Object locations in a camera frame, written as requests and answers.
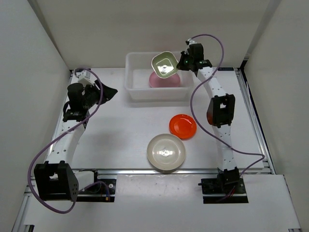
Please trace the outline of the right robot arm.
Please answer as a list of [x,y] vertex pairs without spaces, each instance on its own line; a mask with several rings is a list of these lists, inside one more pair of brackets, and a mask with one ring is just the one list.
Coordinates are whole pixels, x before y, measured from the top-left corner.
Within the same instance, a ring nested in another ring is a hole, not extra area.
[[207,122],[212,126],[217,140],[218,175],[217,188],[222,193],[230,192],[239,182],[239,170],[231,149],[231,123],[234,118],[235,96],[228,94],[217,78],[211,74],[212,65],[204,59],[202,44],[190,41],[181,52],[177,69],[192,71],[203,84],[210,103],[206,112]]

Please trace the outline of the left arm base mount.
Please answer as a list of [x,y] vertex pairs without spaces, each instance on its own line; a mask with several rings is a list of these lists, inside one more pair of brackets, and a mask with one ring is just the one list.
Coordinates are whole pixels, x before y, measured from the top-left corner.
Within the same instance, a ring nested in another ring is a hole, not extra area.
[[77,202],[113,203],[117,177],[101,174],[98,170],[78,170],[75,176],[79,184]]

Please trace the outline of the green square panda dish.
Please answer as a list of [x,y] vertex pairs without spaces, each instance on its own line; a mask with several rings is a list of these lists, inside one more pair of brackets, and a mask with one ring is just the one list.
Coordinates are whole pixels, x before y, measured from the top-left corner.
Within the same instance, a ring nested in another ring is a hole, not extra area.
[[166,79],[176,74],[178,71],[177,64],[176,57],[169,51],[159,53],[151,61],[153,71],[161,79]]

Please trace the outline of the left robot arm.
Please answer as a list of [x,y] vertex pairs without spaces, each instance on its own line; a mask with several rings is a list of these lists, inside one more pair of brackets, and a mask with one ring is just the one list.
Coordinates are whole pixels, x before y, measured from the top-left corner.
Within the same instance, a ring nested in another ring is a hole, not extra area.
[[77,200],[84,188],[97,193],[101,181],[94,171],[71,169],[73,155],[89,121],[89,110],[111,100],[118,92],[100,81],[73,83],[67,87],[68,101],[63,107],[63,137],[55,142],[43,164],[36,164],[34,176],[39,197],[44,201]]

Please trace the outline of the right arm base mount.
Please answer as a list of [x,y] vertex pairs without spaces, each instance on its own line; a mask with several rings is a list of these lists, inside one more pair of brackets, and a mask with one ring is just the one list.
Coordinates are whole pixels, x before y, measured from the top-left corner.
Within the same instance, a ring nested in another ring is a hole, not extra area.
[[243,178],[236,185],[222,190],[216,178],[203,178],[198,185],[201,187],[204,204],[248,203]]

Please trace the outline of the cream round bowl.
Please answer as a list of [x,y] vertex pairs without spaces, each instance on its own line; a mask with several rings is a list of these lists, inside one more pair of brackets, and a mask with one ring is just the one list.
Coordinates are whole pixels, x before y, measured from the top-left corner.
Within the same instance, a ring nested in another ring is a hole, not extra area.
[[186,149],[181,139],[172,134],[155,136],[148,144],[148,161],[161,171],[178,169],[186,158]]

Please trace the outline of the pink round plate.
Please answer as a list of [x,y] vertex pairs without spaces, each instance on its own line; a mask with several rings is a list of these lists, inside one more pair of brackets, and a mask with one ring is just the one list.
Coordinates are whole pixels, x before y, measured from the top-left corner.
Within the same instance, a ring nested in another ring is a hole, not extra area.
[[168,78],[160,78],[155,72],[152,72],[149,77],[149,85],[152,88],[179,87],[181,79],[177,73]]

